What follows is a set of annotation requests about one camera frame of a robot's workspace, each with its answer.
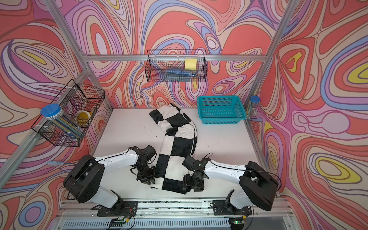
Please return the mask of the black white checkered pillowcase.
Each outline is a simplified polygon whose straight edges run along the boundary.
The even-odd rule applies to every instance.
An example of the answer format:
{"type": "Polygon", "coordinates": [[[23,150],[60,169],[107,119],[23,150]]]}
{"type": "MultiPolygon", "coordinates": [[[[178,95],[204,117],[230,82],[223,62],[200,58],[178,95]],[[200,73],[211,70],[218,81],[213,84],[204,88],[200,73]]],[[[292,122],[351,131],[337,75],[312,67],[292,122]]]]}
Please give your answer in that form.
{"type": "Polygon", "coordinates": [[[164,105],[149,114],[165,132],[155,166],[155,184],[160,189],[186,194],[190,189],[184,183],[189,170],[183,166],[186,157],[193,156],[197,144],[197,130],[193,121],[173,104],[164,105]]]}

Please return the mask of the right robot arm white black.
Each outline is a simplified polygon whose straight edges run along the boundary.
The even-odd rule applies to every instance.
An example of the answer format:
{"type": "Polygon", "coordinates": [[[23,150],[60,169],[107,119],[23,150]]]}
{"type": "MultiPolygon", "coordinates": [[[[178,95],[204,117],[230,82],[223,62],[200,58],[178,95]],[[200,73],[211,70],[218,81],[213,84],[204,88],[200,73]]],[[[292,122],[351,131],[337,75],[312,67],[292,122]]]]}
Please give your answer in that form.
{"type": "Polygon", "coordinates": [[[271,211],[279,189],[278,181],[272,173],[260,165],[249,161],[247,165],[229,165],[213,161],[210,158],[196,160],[188,156],[183,166],[192,172],[184,176],[183,189],[202,192],[205,179],[221,179],[240,186],[241,190],[232,189],[226,199],[213,200],[214,215],[244,215],[253,213],[258,207],[271,211]]]}

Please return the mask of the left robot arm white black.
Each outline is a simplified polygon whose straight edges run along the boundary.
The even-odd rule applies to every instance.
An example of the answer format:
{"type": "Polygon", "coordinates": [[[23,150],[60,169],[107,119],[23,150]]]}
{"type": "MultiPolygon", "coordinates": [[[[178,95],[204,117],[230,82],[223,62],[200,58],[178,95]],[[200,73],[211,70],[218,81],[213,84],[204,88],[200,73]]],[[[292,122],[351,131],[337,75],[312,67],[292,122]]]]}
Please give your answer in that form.
{"type": "Polygon", "coordinates": [[[93,202],[109,211],[123,210],[123,199],[111,189],[101,186],[102,178],[124,167],[136,169],[137,181],[151,185],[155,184],[155,167],[149,166],[157,155],[154,147],[148,145],[144,149],[136,146],[126,151],[105,157],[83,156],[73,167],[63,181],[68,195],[73,196],[79,203],[93,202]]]}

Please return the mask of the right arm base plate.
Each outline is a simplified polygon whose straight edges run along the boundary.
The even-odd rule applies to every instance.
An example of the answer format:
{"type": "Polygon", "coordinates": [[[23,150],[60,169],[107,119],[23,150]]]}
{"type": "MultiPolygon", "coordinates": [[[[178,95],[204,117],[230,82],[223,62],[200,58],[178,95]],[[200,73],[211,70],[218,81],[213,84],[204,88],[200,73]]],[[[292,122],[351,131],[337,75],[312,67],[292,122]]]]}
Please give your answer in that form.
{"type": "Polygon", "coordinates": [[[210,206],[213,208],[215,216],[239,215],[248,217],[253,214],[252,207],[243,207],[242,209],[238,209],[225,200],[213,200],[210,206]]]}

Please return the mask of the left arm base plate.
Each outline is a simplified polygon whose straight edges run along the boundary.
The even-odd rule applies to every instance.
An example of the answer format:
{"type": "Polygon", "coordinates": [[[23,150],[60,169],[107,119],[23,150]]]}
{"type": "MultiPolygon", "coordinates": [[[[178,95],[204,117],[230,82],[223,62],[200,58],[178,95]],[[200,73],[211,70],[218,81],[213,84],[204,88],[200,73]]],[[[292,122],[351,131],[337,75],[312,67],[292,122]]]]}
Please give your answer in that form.
{"type": "Polygon", "coordinates": [[[99,217],[132,217],[138,211],[138,201],[118,201],[112,208],[100,206],[97,215],[99,217]]]}

